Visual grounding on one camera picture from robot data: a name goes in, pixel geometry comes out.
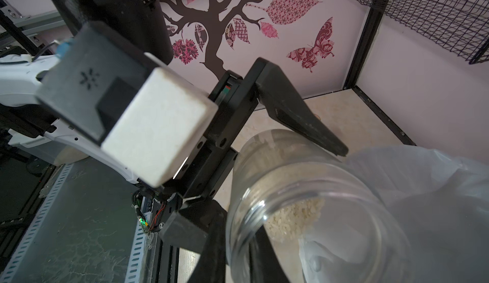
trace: wire basket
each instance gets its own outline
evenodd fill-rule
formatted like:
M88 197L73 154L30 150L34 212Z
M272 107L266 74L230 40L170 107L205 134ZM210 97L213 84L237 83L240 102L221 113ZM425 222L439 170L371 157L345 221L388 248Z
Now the wire basket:
M489 60L489 0L358 0L469 64Z

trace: wall decal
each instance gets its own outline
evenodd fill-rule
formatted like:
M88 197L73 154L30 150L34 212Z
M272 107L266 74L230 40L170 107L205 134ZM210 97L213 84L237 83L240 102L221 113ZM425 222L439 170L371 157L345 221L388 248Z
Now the wall decal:
M311 7L320 3L318 0L272 0L272 3L265 9L256 5L262 1L208 0L208 10L200 10L187 7L182 0L160 0L160 2L167 4L179 16L175 17L177 20L174 20L164 13L170 37L179 35L190 24L198 23L195 25L195 40L205 55L205 60L201 63L214 73L218 79L225 72L223 60L217 56L217 51L223 39L231 48L234 46L236 37L243 42L250 43L248 35L249 27L247 25L252 24L257 25L265 37L278 40L277 29L270 23L261 22L261 20L265 19L264 17L258 19L249 18L243 12L245 6L265 10L273 23L286 25L296 22ZM181 38L181 40L174 43L179 50L175 54L175 57L179 58L184 64L188 64L197 57L197 47L194 42L192 42L193 47L188 47L187 44L191 40L185 40L185 42L183 40L184 38Z
M309 69L312 73L312 67L317 64L316 56L326 58L329 54L334 57L331 52L333 50L333 41L329 40L333 33L333 18L329 18L317 34L316 41L312 47L302 47L290 52L287 57L299 62L302 60L302 67Z

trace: electrical wire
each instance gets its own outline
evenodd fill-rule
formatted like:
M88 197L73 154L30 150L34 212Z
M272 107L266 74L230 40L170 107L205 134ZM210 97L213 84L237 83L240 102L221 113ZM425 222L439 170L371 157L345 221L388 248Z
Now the electrical wire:
M151 225L150 225L150 231L152 231L154 228L155 228L155 225L156 225L156 222L157 222L157 218L158 218L158 215L163 212L166 208L166 203L163 203L158 211L158 213L156 213L155 215L155 218L153 218L153 220L151 221Z
M42 54L45 53L45 51L47 51L48 48L52 47L54 44L59 44L59 41L58 40L55 40L55 41L51 42L50 44L46 45L45 47L41 48L40 51L39 51L39 53L37 53L32 58L32 61L31 62L36 61ZM22 60L22 61L0 62L0 64L23 64L23 63L31 63L31 62L26 61L26 60Z

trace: glass jar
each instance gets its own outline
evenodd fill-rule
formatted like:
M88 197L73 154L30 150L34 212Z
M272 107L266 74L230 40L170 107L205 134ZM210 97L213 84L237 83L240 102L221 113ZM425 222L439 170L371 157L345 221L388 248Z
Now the glass jar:
M235 283L250 282L248 245L260 226L277 211L311 200L308 212L323 205L314 222L301 227L302 218L286 213L288 223L280 231L288 241L281 244L279 261L284 252L300 255L304 276L296 278L308 283L412 280L409 243L375 190L303 136L273 129L251 138L234 165L226 257ZM293 267L282 268L297 281L288 273Z

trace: floor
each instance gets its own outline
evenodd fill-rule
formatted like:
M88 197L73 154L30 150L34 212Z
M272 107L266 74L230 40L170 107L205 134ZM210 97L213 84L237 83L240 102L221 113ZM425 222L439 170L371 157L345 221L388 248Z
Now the floor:
M401 141L388 127L369 109L369 107L352 90L345 90L305 100L312 112L349 148L349 154L367 147L401 145ZM232 147L240 151L248 139L254 135L274 128L285 128L273 121L265 109L255 111L234 141ZM214 199L223 208L229 207L231 195L232 171L224 181ZM187 250L180 250L178 282L185 283L192 274L193 268L199 261L199 255ZM293 282L303 282L300 261L297 255L287 255L281 259L282 268ZM226 266L226 282L232 282L230 268Z

